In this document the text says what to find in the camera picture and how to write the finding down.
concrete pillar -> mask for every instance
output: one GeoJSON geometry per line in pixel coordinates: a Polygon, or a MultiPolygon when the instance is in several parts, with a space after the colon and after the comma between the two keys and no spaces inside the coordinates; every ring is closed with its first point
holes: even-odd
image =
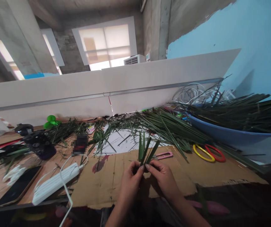
{"type": "Polygon", "coordinates": [[[0,39],[23,75],[58,73],[27,0],[0,0],[0,39]]]}
{"type": "Polygon", "coordinates": [[[147,0],[144,13],[144,53],[150,60],[166,59],[171,0],[147,0]]]}

white power strip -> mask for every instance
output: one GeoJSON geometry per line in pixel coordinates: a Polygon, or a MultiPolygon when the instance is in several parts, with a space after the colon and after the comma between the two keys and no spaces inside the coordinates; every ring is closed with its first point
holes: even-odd
{"type": "MultiPolygon", "coordinates": [[[[68,166],[66,169],[62,170],[62,177],[65,183],[71,181],[74,177],[76,177],[79,173],[79,166],[77,163],[73,163],[68,166]]],[[[60,173],[53,176],[49,180],[42,183],[34,192],[34,196],[32,199],[33,205],[38,205],[43,202],[49,196],[51,196],[54,192],[63,187],[63,183],[61,181],[60,173]]]]}

red-handled scissors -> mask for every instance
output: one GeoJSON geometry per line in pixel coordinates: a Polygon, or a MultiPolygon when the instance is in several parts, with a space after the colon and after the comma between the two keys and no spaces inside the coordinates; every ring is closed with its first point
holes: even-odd
{"type": "Polygon", "coordinates": [[[202,158],[203,160],[208,161],[208,162],[215,162],[215,161],[218,161],[218,162],[225,162],[225,161],[226,161],[225,156],[224,156],[224,155],[222,154],[222,152],[219,151],[217,148],[215,148],[215,147],[213,147],[213,146],[211,146],[211,145],[209,145],[209,144],[204,144],[204,146],[205,146],[205,148],[206,148],[207,151],[206,151],[205,149],[203,149],[202,147],[200,147],[199,145],[193,144],[193,150],[194,150],[194,152],[195,152],[200,158],[202,158]],[[197,146],[201,151],[203,151],[205,154],[207,154],[211,159],[207,159],[207,158],[203,157],[202,155],[200,155],[200,154],[198,153],[198,151],[196,150],[196,146],[197,146]],[[215,155],[210,151],[209,147],[212,148],[213,150],[217,151],[217,152],[221,155],[222,158],[219,159],[217,156],[215,156],[215,155]]]}
{"type": "Polygon", "coordinates": [[[226,161],[226,158],[225,158],[225,156],[223,155],[223,153],[222,153],[221,151],[219,151],[217,148],[215,148],[215,147],[213,147],[213,146],[211,146],[211,145],[209,145],[209,144],[205,144],[205,148],[207,149],[207,152],[208,152],[211,156],[213,156],[214,159],[215,159],[216,161],[218,161],[218,162],[225,162],[225,161],[226,161]],[[210,147],[210,148],[212,148],[213,150],[215,150],[216,152],[218,152],[218,153],[221,155],[222,158],[219,159],[216,155],[214,155],[214,154],[209,150],[208,147],[210,147]]]}

smartphone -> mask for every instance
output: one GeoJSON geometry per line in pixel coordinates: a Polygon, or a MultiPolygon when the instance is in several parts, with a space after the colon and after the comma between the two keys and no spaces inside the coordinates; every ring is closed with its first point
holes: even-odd
{"type": "Polygon", "coordinates": [[[22,176],[10,187],[0,199],[0,207],[19,201],[41,171],[42,166],[36,166],[26,170],[22,176]]]}

hand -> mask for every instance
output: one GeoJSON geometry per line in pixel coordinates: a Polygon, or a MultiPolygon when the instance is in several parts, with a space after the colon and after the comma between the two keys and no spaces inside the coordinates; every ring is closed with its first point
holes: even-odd
{"type": "Polygon", "coordinates": [[[145,167],[157,179],[163,194],[170,203],[174,203],[176,200],[184,198],[169,166],[160,161],[152,160],[150,165],[145,164],[145,167]]]}
{"type": "Polygon", "coordinates": [[[144,166],[140,167],[140,163],[132,162],[127,170],[124,171],[119,199],[116,205],[122,205],[125,209],[131,208],[136,195],[139,191],[139,185],[144,173],[144,166]]]}

